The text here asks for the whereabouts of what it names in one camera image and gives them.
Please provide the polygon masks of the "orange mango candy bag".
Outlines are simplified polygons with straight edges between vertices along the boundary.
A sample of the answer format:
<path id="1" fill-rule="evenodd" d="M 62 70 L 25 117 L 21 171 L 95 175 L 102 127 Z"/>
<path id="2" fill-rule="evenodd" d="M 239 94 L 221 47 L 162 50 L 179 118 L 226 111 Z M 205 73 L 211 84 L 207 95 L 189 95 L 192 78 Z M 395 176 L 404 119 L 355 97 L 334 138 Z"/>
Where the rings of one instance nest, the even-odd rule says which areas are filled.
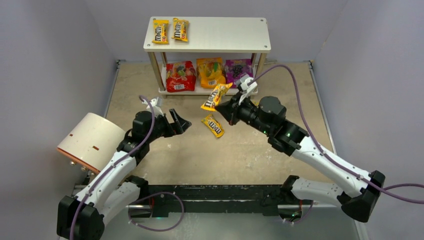
<path id="1" fill-rule="evenodd" d="M 226 77 L 221 57 L 198 58 L 196 60 L 197 78 L 204 89 L 213 89 L 218 84 L 225 84 Z"/>

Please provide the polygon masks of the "white cylinder with copper rim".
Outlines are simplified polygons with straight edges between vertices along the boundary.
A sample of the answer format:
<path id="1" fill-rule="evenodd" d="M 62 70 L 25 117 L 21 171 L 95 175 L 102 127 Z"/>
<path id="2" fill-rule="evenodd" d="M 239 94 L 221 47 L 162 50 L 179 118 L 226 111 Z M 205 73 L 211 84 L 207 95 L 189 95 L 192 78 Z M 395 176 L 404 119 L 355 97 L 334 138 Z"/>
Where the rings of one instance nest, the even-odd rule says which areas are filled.
<path id="1" fill-rule="evenodd" d="M 113 122 L 89 112 L 56 149 L 73 163 L 98 174 L 115 154 L 125 133 Z"/>

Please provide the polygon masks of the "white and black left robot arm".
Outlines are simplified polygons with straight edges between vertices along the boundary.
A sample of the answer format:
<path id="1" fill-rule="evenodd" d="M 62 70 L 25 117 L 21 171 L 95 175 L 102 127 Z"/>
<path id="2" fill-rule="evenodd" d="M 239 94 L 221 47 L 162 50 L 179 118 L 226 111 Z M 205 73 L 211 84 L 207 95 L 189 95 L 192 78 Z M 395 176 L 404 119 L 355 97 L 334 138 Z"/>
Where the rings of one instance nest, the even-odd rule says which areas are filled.
<path id="1" fill-rule="evenodd" d="M 170 109 L 169 122 L 160 110 L 140 111 L 132 128 L 124 131 L 113 122 L 88 113 L 57 150 L 75 164 L 92 171 L 95 178 L 74 196 L 58 204 L 57 235 L 68 240 L 98 240 L 107 224 L 128 204 L 145 198 L 148 182 L 131 171 L 158 138 L 181 135 L 191 122 Z"/>

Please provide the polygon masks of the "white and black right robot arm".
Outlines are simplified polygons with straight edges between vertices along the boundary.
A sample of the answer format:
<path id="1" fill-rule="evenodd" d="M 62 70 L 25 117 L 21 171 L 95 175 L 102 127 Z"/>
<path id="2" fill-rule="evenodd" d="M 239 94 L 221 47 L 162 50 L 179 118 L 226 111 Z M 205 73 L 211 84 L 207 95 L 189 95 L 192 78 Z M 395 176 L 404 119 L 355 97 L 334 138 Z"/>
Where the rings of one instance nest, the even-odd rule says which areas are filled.
<path id="1" fill-rule="evenodd" d="M 369 221 L 381 195 L 378 188 L 386 179 L 383 173 L 356 167 L 315 143 L 310 133 L 286 119 L 287 109 L 277 97 L 263 97 L 258 105 L 248 97 L 243 101 L 240 98 L 237 94 L 215 109 L 231 126 L 239 121 L 246 123 L 264 133 L 278 152 L 308 164 L 332 180 L 325 183 L 291 175 L 283 184 L 287 195 L 340 207 L 358 222 Z"/>

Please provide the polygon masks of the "white two-tier shelf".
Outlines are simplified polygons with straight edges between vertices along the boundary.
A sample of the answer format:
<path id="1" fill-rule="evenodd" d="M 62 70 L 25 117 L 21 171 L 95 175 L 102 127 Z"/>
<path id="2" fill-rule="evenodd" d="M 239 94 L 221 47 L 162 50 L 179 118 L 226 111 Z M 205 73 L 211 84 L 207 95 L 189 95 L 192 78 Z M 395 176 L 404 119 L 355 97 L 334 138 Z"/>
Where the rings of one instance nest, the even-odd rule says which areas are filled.
<path id="1" fill-rule="evenodd" d="M 268 21 L 264 17 L 195 17 L 189 22 L 188 42 L 169 40 L 169 44 L 153 43 L 155 16 L 149 19 L 143 43 L 158 85 L 158 93 L 171 95 L 166 90 L 167 53 L 251 54 L 254 75 L 260 75 L 272 47 Z"/>

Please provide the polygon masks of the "purple grape candy bag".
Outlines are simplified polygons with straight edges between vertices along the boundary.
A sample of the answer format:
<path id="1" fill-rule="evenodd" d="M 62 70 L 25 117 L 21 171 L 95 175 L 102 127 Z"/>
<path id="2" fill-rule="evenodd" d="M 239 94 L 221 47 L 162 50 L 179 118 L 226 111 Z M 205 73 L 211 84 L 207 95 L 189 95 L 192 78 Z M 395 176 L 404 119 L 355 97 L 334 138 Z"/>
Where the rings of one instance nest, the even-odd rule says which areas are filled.
<path id="1" fill-rule="evenodd" d="M 244 75 L 253 77 L 252 61 L 246 59 L 228 59 L 224 64 L 226 83 L 232 83 L 231 88 L 237 88 L 236 81 Z"/>

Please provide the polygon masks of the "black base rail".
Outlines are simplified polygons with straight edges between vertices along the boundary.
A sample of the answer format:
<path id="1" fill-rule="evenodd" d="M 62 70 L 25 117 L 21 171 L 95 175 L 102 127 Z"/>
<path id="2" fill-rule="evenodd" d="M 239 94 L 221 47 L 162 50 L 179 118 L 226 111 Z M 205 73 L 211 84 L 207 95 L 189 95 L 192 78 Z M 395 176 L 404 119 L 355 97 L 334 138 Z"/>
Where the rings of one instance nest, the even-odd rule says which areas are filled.
<path id="1" fill-rule="evenodd" d="M 149 185 L 141 190 L 131 209 L 152 210 L 152 217 L 170 213 L 262 214 L 279 216 L 297 211 L 311 200 L 299 200 L 280 184 L 259 185 Z"/>

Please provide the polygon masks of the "red mixed fruit candy bag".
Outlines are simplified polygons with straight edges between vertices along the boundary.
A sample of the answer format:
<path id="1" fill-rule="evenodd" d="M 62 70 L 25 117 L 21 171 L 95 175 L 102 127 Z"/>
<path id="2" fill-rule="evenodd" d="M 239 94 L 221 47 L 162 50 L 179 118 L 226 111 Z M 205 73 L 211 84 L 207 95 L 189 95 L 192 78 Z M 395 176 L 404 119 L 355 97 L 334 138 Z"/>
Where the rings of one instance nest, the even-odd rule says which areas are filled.
<path id="1" fill-rule="evenodd" d="M 166 90 L 170 93 L 193 92 L 197 75 L 191 61 L 180 61 L 166 64 Z"/>

